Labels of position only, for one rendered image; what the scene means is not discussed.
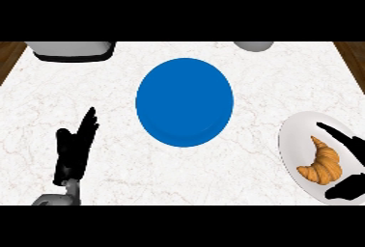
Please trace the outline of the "grey rounded object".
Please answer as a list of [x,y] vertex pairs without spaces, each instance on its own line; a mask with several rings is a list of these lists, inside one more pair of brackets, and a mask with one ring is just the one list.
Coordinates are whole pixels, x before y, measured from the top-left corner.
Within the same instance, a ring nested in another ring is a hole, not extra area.
[[236,41],[233,43],[240,49],[251,51],[251,52],[261,52],[265,51],[271,45],[271,41]]

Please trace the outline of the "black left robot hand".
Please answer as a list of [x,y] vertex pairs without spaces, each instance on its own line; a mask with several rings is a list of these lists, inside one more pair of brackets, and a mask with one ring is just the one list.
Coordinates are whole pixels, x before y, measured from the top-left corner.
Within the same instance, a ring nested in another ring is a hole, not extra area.
[[70,178],[79,180],[84,176],[97,129],[96,109],[90,108],[76,132],[70,133],[66,128],[56,131],[59,155],[53,178],[56,186],[63,186],[63,182]]

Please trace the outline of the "white plate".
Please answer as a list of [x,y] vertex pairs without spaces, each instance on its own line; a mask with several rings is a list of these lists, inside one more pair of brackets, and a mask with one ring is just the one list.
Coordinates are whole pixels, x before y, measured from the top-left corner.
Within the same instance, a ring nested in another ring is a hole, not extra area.
[[[347,126],[330,116],[311,111],[294,114],[285,120],[277,134],[277,149],[288,174],[301,190],[323,204],[365,205],[365,194],[350,201],[345,199],[328,200],[325,198],[325,191],[350,175],[365,174],[365,167],[344,145],[335,140],[329,133],[317,127],[317,123],[329,125],[345,136],[353,136],[353,132]],[[339,155],[342,175],[336,181],[332,181],[326,185],[319,185],[308,181],[296,171],[296,167],[310,165],[314,159],[316,148],[310,137],[319,139]]]

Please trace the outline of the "grey appliance with black base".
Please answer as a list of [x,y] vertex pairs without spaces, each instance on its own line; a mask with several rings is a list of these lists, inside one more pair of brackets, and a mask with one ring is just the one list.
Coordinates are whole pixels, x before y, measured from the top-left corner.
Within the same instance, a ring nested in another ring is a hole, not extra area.
[[45,62],[88,63],[109,59],[113,41],[28,41],[33,56]]

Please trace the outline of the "golden brown croissant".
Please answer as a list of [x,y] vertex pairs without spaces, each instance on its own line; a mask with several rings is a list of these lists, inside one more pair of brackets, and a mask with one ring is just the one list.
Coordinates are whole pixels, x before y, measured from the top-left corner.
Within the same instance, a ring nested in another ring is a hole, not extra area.
[[305,180],[319,185],[336,181],[342,175],[339,155],[336,151],[314,137],[310,137],[314,146],[313,162],[307,166],[298,166],[296,172]]

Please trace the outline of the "blue plate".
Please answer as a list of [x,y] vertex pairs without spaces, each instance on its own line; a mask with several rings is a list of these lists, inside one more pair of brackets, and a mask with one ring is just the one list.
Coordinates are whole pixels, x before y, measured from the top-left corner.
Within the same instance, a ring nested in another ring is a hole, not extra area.
[[233,95],[226,77],[206,62],[177,58],[146,74],[135,96],[141,127],[165,145],[206,143],[230,119]]

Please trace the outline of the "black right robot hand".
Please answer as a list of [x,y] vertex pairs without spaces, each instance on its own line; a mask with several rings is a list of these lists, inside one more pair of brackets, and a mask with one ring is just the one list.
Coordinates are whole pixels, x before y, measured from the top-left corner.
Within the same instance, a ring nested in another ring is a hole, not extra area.
[[[316,124],[333,137],[333,139],[345,146],[356,160],[365,167],[365,140],[356,136],[345,136],[336,129],[323,123]],[[365,195],[365,173],[350,175],[336,183],[325,192],[325,198],[354,200]]]

